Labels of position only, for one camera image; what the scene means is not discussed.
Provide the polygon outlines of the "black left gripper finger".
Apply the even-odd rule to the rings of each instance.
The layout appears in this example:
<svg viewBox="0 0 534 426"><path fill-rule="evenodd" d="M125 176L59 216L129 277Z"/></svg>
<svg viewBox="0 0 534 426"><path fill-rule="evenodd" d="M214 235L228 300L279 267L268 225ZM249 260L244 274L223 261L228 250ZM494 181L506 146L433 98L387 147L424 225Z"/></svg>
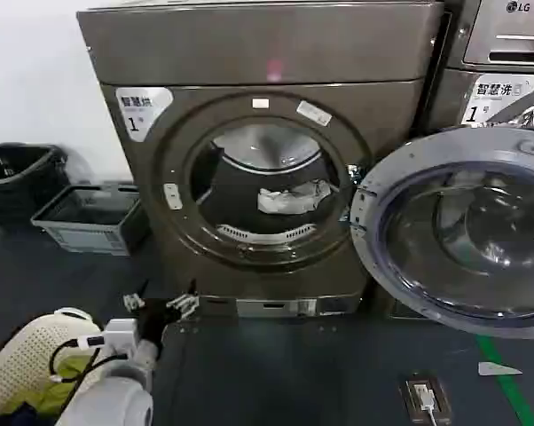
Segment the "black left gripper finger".
<svg viewBox="0 0 534 426"><path fill-rule="evenodd" d="M177 298L166 303L166 313L171 319L187 319L200 306L197 281L192 280L188 289Z"/></svg>
<svg viewBox="0 0 534 426"><path fill-rule="evenodd" d="M150 280L146 279L135 292L123 296L123 304L128 312L138 311L145 307L144 295L149 283Z"/></svg>

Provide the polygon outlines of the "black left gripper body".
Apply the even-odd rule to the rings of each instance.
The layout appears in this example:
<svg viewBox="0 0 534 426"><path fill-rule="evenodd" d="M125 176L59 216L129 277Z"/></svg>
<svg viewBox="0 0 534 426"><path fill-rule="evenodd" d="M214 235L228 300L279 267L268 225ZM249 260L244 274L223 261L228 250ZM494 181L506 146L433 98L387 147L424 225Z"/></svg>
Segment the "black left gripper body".
<svg viewBox="0 0 534 426"><path fill-rule="evenodd" d="M161 344L166 326L169 324L167 301L163 299L146 299L139 309L137 325L139 336L153 344Z"/></svg>

